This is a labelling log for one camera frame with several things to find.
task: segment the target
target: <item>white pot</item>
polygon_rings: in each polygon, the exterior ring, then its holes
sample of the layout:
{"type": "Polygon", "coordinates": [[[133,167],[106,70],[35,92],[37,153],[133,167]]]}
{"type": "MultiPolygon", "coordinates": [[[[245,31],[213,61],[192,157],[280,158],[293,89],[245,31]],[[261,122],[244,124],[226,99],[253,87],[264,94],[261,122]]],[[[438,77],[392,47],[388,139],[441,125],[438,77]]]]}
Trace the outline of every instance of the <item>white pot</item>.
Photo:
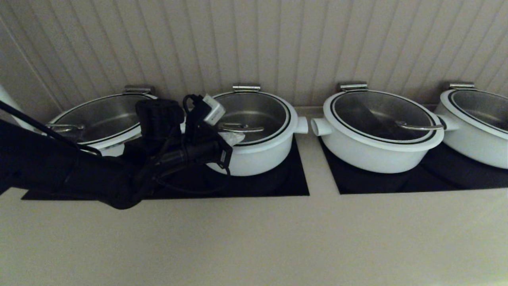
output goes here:
{"type": "Polygon", "coordinates": [[[107,112],[126,112],[132,119],[132,123],[125,125],[124,128],[120,128],[108,136],[96,138],[94,140],[87,140],[80,142],[80,145],[86,145],[93,147],[101,152],[103,156],[120,156],[123,154],[124,143],[141,136],[141,127],[137,120],[135,111],[135,102],[143,99],[156,99],[157,97],[150,94],[141,94],[133,92],[125,92],[123,94],[110,95],[106,97],[97,98],[80,104],[74,108],[71,108],[49,122],[49,124],[84,124],[86,128],[90,128],[87,125],[95,124],[95,116],[103,115],[107,112]],[[127,99],[128,103],[121,104],[116,102],[117,99],[127,99]]]}
{"type": "MultiPolygon", "coordinates": [[[[381,97],[392,96],[395,99],[391,100],[400,102],[402,99],[405,101],[402,105],[427,116],[432,125],[440,123],[436,115],[414,101],[394,94],[369,92],[379,93],[377,105],[384,104],[381,97]]],[[[311,119],[311,126],[314,134],[321,136],[323,143],[333,154],[353,166],[376,173],[407,171],[418,165],[427,151],[443,139],[442,129],[423,132],[421,137],[409,140],[386,139],[362,132],[344,121],[333,107],[335,100],[346,93],[348,92],[341,92],[328,98],[323,105],[325,117],[311,119]]]]}
{"type": "Polygon", "coordinates": [[[508,99],[500,95],[478,91],[445,91],[441,94],[440,103],[435,110],[447,126],[443,142],[473,160],[508,169],[508,132],[468,114],[467,110],[454,101],[454,96],[460,92],[473,92],[472,95],[484,96],[482,103],[490,105],[488,108],[500,106],[503,109],[501,112],[508,112],[508,99]]]}
{"type": "MultiPolygon", "coordinates": [[[[307,118],[298,117],[295,109],[287,101],[268,93],[257,91],[251,93],[268,96],[271,100],[280,104],[280,107],[285,110],[285,122],[266,138],[248,143],[241,142],[239,145],[233,146],[233,154],[229,164],[232,176],[253,176],[277,167],[290,152],[293,134],[308,133],[307,118]]],[[[220,99],[222,96],[232,94],[235,93],[219,94],[214,96],[214,98],[220,99]]],[[[228,108],[226,107],[225,117],[227,116],[228,108]]],[[[219,173],[226,174],[226,170],[220,168],[215,163],[207,165],[219,173]]]]}

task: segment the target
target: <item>black induction cooktop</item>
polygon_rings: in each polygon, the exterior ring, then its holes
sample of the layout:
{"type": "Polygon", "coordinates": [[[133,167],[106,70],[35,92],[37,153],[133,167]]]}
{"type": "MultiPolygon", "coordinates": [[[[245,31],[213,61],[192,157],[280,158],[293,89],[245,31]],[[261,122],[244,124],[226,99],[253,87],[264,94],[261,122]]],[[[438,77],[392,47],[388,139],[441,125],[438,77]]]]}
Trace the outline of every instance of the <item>black induction cooktop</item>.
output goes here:
{"type": "MultiPolygon", "coordinates": [[[[222,186],[227,176],[207,166],[196,166],[175,173],[166,183],[185,190],[211,190],[222,186]]],[[[146,199],[211,198],[211,197],[260,197],[260,196],[308,196],[307,181],[303,172],[300,153],[293,137],[287,158],[274,169],[249,177],[230,177],[226,188],[215,193],[189,193],[160,187],[146,199]]],[[[43,201],[83,201],[86,199],[64,195],[28,191],[21,199],[43,201]]]]}
{"type": "Polygon", "coordinates": [[[474,161],[444,143],[427,152],[413,169],[398,174],[379,174],[352,166],[325,146],[335,183],[341,194],[409,193],[508,187],[508,170],[474,161]]]}

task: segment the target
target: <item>white paneled wall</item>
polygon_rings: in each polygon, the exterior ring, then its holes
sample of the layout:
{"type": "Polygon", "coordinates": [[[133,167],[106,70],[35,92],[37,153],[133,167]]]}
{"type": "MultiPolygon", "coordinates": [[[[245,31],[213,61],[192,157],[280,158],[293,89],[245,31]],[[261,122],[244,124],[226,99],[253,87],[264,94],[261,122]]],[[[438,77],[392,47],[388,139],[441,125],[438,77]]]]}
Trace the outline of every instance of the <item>white paneled wall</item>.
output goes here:
{"type": "Polygon", "coordinates": [[[260,83],[295,105],[351,80],[421,103],[447,80],[508,94],[503,0],[3,0],[0,17],[58,109],[144,82],[178,100],[260,83]]]}

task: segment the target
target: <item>pot lid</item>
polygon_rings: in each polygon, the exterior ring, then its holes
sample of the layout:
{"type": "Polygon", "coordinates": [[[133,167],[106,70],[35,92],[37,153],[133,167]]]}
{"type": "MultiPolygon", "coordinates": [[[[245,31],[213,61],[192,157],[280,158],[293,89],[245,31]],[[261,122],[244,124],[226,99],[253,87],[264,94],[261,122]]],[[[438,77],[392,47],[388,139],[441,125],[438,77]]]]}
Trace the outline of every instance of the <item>pot lid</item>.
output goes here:
{"type": "Polygon", "coordinates": [[[508,98],[477,90],[457,90],[449,97],[469,118],[508,133],[508,98]]]}
{"type": "Polygon", "coordinates": [[[245,139],[237,146],[261,144],[288,127],[291,113],[278,98],[257,91],[238,91],[214,97],[226,109],[216,127],[219,132],[241,132],[245,139]]]}
{"type": "Polygon", "coordinates": [[[82,130],[66,130],[61,134],[78,143],[98,143],[136,128],[139,125],[136,103],[153,98],[153,96],[142,94],[111,95],[72,108],[51,123],[84,125],[82,130]]]}
{"type": "Polygon", "coordinates": [[[351,131],[384,142],[415,143],[432,133],[402,128],[400,122],[413,126],[435,125],[427,111],[412,101],[378,91],[347,91],[339,94],[330,107],[335,119],[351,131]]]}

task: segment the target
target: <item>beige countertop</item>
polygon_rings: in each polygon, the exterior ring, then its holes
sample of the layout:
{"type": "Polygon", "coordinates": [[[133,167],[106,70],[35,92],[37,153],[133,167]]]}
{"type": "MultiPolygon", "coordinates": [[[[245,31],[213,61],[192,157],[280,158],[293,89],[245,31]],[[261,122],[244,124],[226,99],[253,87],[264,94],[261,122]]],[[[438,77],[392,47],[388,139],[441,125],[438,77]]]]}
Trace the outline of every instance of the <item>beige countertop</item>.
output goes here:
{"type": "MultiPolygon", "coordinates": [[[[299,113],[314,112],[299,109],[299,113]]],[[[507,189],[340,195],[297,135],[310,196],[98,202],[0,196],[1,285],[507,285],[507,189]]]]}

